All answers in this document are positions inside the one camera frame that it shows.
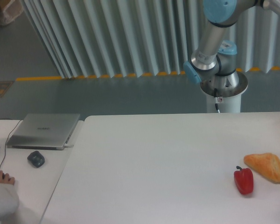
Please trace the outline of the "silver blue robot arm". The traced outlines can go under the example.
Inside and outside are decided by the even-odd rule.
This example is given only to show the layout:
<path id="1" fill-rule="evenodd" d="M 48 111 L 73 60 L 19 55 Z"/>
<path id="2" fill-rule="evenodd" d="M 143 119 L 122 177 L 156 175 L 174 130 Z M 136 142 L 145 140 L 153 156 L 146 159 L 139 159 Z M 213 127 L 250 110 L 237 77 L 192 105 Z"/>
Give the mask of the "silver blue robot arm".
<path id="1" fill-rule="evenodd" d="M 217 53 L 226 29 L 235 24 L 247 9 L 259 6 L 280 16 L 280 0 L 204 0 L 203 12 L 208 20 L 197 50 L 184 62 L 188 79 L 197 84 L 219 73 Z"/>

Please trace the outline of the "person's hand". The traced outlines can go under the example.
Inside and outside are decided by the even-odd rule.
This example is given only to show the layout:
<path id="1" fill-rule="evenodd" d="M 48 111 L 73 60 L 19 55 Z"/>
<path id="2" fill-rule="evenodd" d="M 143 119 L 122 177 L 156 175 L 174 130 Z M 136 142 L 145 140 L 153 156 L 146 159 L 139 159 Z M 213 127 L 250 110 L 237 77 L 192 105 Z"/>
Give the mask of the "person's hand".
<path id="1" fill-rule="evenodd" d="M 15 183 L 15 178 L 14 177 L 11 177 L 8 173 L 8 178 L 6 179 L 2 179 L 2 174 L 4 172 L 2 170 L 0 170 L 0 183 L 2 184 L 11 184 L 11 185 L 14 185 Z"/>

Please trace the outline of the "grey sleeved forearm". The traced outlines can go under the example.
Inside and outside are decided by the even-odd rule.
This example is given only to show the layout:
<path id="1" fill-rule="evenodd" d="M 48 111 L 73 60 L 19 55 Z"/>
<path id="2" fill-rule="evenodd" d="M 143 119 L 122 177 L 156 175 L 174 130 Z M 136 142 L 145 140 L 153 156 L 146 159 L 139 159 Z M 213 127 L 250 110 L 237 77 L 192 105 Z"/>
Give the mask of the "grey sleeved forearm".
<path id="1" fill-rule="evenodd" d="M 11 184 L 0 183 L 0 221 L 15 213 L 19 203 L 15 187 Z"/>

